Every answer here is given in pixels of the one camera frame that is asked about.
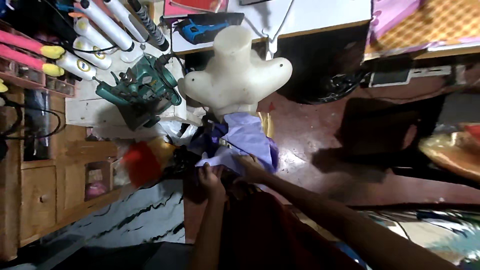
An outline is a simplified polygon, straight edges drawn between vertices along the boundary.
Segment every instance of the person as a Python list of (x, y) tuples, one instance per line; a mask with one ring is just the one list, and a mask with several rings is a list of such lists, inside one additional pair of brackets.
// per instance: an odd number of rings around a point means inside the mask
[[(265, 172), (254, 156), (236, 159), (245, 169), (241, 181), (277, 191), (373, 270), (457, 269), (345, 205)], [(189, 269), (364, 269), (267, 192), (226, 203), (221, 173), (221, 167), (208, 163), (199, 169), (208, 202)]]

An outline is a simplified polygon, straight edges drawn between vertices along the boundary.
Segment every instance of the green sewing machine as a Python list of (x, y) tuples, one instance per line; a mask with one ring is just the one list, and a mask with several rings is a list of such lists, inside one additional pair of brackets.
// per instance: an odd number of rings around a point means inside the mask
[(164, 57), (158, 59), (145, 54), (132, 68), (119, 74), (120, 80), (110, 72), (116, 86), (93, 77), (100, 83), (95, 93), (117, 106), (132, 131), (139, 126), (152, 127), (160, 120), (159, 114), (181, 103), (174, 89), (177, 81), (164, 63)]

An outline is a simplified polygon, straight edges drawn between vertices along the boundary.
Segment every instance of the human hand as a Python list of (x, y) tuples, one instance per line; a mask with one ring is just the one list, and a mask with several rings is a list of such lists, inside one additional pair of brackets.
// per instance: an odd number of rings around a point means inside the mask
[(198, 169), (198, 178), (202, 186), (207, 190), (209, 198), (213, 196), (225, 196), (225, 188), (220, 181), (223, 168), (223, 165), (210, 167), (210, 164), (205, 162), (203, 167)]
[(267, 172), (260, 165), (256, 156), (253, 154), (250, 154), (249, 156), (235, 155), (233, 158), (245, 169), (245, 176), (239, 178), (238, 181), (245, 181), (250, 184), (263, 184)]

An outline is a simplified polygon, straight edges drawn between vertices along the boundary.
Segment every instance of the thread spool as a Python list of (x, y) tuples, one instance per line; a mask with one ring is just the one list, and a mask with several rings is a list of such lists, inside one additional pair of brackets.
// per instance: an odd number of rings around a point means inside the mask
[(155, 25), (155, 23), (150, 19), (146, 9), (140, 4), (138, 0), (128, 0), (128, 3), (132, 7), (133, 11), (137, 13), (138, 17), (144, 24), (145, 28), (150, 33), (157, 43), (161, 51), (168, 50), (168, 41), (163, 35), (162, 31)]
[[(113, 47), (113, 44), (99, 33), (85, 17), (75, 23), (74, 29), (77, 34), (86, 37), (92, 44), (98, 46), (100, 49)], [(114, 49), (106, 50), (104, 53), (110, 54), (112, 51), (114, 51)]]
[(144, 26), (118, 0), (103, 0), (108, 10), (117, 17), (138, 42), (146, 42), (148, 32)]
[[(81, 49), (81, 50), (96, 50), (100, 49), (99, 47), (93, 45), (86, 37), (77, 37), (73, 42), (74, 49)], [(112, 58), (105, 54), (104, 52), (97, 52), (97, 53), (88, 53), (73, 50), (76, 55), (82, 57), (83, 59), (89, 61), (99, 69), (106, 70), (112, 64)]]
[(131, 51), (135, 44), (132, 38), (108, 17), (93, 1), (82, 0), (81, 10), (123, 51)]
[(91, 81), (96, 75), (96, 68), (94, 66), (68, 51), (66, 51), (62, 57), (57, 59), (56, 64), (87, 81)]

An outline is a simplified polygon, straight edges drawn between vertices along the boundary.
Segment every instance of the white mannequin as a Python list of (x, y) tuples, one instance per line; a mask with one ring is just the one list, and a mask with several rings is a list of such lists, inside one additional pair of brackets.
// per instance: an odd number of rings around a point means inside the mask
[(220, 31), (205, 70), (185, 76), (185, 94), (210, 107), (219, 120), (232, 112), (255, 114), (258, 102), (289, 80), (292, 64), (285, 58), (264, 61), (251, 47), (248, 29), (233, 25)]

